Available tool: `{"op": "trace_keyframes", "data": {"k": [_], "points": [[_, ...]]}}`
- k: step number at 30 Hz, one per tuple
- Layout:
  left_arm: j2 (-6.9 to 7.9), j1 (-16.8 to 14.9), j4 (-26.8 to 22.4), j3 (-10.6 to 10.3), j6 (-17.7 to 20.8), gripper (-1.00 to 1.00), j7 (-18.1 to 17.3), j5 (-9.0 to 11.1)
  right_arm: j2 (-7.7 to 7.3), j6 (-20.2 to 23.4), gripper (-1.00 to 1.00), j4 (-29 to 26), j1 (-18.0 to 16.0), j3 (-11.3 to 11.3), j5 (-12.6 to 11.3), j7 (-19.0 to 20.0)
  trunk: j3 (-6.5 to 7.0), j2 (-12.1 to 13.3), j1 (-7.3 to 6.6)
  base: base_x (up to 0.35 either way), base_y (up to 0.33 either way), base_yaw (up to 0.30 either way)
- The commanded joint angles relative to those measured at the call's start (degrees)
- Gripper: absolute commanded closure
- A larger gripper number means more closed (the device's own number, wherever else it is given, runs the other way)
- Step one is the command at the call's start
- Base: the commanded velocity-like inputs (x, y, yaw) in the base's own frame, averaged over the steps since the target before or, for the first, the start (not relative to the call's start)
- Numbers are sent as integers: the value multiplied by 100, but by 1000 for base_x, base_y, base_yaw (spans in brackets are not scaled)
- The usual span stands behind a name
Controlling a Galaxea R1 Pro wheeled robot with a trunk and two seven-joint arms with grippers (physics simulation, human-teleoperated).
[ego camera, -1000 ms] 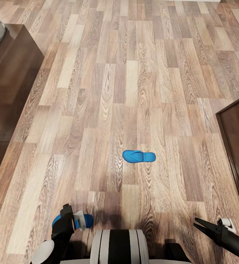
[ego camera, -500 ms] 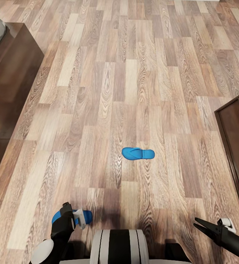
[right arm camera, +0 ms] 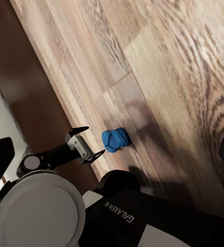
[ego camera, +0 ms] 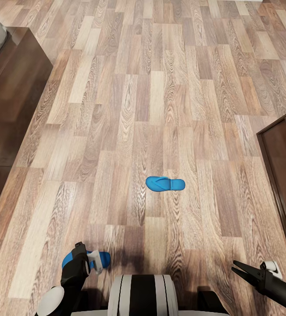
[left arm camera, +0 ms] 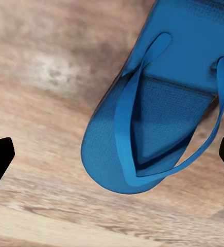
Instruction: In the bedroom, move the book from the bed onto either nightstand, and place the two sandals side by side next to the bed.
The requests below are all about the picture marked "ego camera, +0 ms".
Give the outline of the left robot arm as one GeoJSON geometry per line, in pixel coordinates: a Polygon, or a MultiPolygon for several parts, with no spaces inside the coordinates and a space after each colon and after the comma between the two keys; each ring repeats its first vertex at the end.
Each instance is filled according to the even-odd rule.
{"type": "Polygon", "coordinates": [[[91,272],[93,261],[95,273],[103,271],[99,250],[87,254],[82,242],[72,249],[73,259],[62,269],[61,286],[52,287],[40,300],[35,316],[71,316],[83,284],[91,272]]]}

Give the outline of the sandal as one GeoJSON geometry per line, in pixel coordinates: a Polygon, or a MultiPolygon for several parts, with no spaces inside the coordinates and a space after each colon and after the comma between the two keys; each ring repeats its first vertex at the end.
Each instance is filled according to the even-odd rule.
{"type": "Polygon", "coordinates": [[[168,177],[149,176],[146,178],[146,185],[150,190],[156,192],[185,189],[184,180],[168,179],[168,177]]]}
{"type": "MultiPolygon", "coordinates": [[[[87,254],[91,254],[92,251],[86,251],[87,254]]],[[[110,256],[110,253],[109,252],[105,252],[105,251],[100,251],[99,252],[99,255],[100,255],[100,258],[101,258],[101,262],[102,262],[102,266],[103,268],[106,268],[110,265],[110,262],[111,262],[111,256],[110,256]]],[[[71,260],[73,259],[72,257],[72,253],[69,253],[65,259],[63,260],[62,262],[62,268],[68,263],[70,262],[71,260]]],[[[94,268],[94,264],[93,264],[93,261],[89,263],[89,266],[90,268],[94,268]]]]}

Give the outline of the robot trunk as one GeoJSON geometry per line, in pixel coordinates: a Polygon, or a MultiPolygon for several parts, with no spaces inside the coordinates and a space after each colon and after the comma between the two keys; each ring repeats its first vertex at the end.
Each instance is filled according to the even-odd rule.
{"type": "Polygon", "coordinates": [[[179,316],[170,275],[116,275],[107,316],[179,316]]]}

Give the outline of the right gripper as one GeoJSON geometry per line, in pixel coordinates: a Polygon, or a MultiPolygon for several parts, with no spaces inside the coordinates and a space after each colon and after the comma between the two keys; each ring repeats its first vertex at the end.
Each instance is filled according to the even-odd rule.
{"type": "Polygon", "coordinates": [[[233,261],[233,264],[243,271],[234,267],[231,268],[232,271],[254,286],[260,294],[266,295],[270,299],[286,307],[286,282],[273,276],[273,273],[267,269],[257,269],[235,260],[233,261]]]}

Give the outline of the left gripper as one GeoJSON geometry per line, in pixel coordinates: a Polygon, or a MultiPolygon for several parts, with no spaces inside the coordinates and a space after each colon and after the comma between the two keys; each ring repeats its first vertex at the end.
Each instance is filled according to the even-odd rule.
{"type": "Polygon", "coordinates": [[[83,257],[87,259],[88,268],[89,268],[89,274],[91,272],[90,266],[89,266],[89,260],[86,252],[86,247],[82,242],[78,242],[75,244],[75,248],[72,249],[72,257],[75,259],[76,257],[83,257]]]}

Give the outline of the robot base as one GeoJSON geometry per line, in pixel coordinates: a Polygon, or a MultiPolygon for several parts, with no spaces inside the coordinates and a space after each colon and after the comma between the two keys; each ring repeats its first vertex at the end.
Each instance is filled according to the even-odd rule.
{"type": "MultiPolygon", "coordinates": [[[[108,306],[89,311],[89,295],[81,291],[71,316],[107,316],[108,306]]],[[[199,291],[197,299],[198,311],[187,310],[186,306],[178,306],[179,316],[230,316],[214,291],[199,291]]]]}

